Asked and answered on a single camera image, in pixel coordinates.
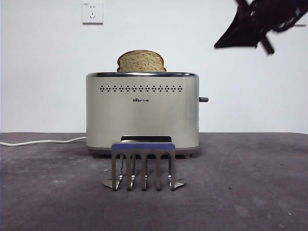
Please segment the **metal toast rack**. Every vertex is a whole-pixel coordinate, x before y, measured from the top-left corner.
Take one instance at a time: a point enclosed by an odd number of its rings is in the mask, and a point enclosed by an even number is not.
[[[104,180],[103,184],[106,187],[112,188],[113,191],[118,189],[120,182],[123,179],[123,157],[126,157],[126,175],[127,175],[127,190],[131,191],[136,177],[136,155],[141,157],[141,177],[142,190],[147,190],[147,160],[148,155],[153,154],[156,157],[156,190],[161,189],[160,182],[160,158],[162,155],[168,155],[168,180],[171,190],[175,190],[179,186],[186,184],[184,180],[175,179],[175,145],[170,142],[118,142],[112,145],[111,164],[112,175],[111,179]],[[116,178],[116,157],[120,155],[120,174]]]

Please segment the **white cable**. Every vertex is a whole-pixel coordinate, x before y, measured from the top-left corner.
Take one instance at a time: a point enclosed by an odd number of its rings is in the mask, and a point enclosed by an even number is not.
[[[67,140],[67,141],[53,141],[53,140],[45,140],[45,141],[29,141],[29,142],[23,142],[23,143],[5,143],[5,142],[0,142],[0,145],[4,146],[9,146],[9,147],[14,147],[14,146],[22,146],[22,145],[27,145],[27,144],[33,144],[33,143],[70,143],[78,140],[84,140],[87,137],[78,137],[75,139]]]

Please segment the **slice of bread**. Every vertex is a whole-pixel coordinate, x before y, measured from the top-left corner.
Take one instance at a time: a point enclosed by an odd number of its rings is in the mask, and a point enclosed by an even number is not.
[[[153,51],[136,50],[122,54],[117,72],[165,72],[164,59]]]

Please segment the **ventilation holes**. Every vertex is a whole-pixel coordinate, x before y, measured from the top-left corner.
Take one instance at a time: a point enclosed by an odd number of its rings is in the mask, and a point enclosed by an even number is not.
[[[107,85],[100,86],[101,92],[182,92],[183,87],[181,85]]]

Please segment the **toaster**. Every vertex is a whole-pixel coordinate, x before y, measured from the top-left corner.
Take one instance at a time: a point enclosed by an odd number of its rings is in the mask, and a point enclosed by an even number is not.
[[[115,142],[172,142],[177,155],[199,146],[199,77],[192,73],[91,73],[87,147],[111,154]]]

